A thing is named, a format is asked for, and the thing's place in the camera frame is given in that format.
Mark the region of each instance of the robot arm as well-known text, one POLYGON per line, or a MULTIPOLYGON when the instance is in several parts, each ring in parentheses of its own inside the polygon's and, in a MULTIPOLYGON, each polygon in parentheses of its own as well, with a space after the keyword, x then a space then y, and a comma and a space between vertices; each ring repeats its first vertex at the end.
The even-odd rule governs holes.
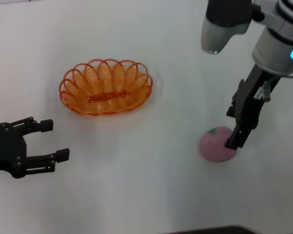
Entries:
POLYGON ((255 66, 232 98, 227 116, 236 127, 226 147, 242 148, 258 125, 264 103, 270 101, 280 78, 293 73, 293 0, 252 4, 251 0, 209 0, 203 23, 201 46, 218 54, 230 38, 246 33, 251 20, 266 26, 252 57, 255 66))
POLYGON ((26 156, 24 135, 53 130, 51 119, 37 123, 29 117, 13 123, 0 124, 0 170, 9 172, 14 178, 30 174, 55 171, 55 163, 69 159, 69 149, 43 156, 26 156))

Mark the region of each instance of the pink toy apple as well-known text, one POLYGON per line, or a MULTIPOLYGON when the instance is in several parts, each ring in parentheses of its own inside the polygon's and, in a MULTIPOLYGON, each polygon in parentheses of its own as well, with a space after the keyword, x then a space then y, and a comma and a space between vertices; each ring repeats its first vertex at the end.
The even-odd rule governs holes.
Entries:
POLYGON ((224 162, 236 156, 237 151, 227 149, 225 143, 232 134, 228 127, 217 127, 205 133, 199 142, 202 157, 211 162, 224 162))

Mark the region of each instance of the white tabletop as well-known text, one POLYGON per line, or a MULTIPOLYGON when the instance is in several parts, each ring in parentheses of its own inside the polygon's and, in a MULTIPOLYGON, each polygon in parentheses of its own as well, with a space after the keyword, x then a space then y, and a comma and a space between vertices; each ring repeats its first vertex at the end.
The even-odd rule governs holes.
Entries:
POLYGON ((217 55, 200 48, 206 0, 45 0, 0 5, 0 123, 33 116, 54 130, 28 155, 70 148, 55 173, 0 172, 0 234, 162 234, 244 225, 293 233, 293 80, 282 80, 238 156, 214 164, 200 136, 226 117, 263 30, 217 55), (145 64, 155 87, 139 110, 83 117, 66 109, 64 73, 91 59, 145 64))

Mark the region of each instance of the orange wire basket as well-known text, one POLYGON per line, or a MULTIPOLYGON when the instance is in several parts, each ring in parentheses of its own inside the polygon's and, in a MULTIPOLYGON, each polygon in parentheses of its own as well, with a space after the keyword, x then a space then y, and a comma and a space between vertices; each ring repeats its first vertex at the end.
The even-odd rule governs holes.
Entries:
POLYGON ((73 112, 100 116, 136 109, 150 96, 152 86, 142 63, 94 59, 69 70, 59 92, 61 102, 73 112))

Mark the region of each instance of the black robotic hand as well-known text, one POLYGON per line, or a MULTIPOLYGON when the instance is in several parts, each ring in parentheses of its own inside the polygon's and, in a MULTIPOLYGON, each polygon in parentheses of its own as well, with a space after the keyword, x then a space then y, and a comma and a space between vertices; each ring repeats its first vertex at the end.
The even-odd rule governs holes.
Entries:
POLYGON ((55 171, 56 162, 69 159, 69 149, 43 156, 26 156, 24 135, 34 132, 53 130, 53 120, 37 123, 29 117, 13 123, 0 124, 0 170, 9 172, 14 178, 23 178, 30 174, 55 171))

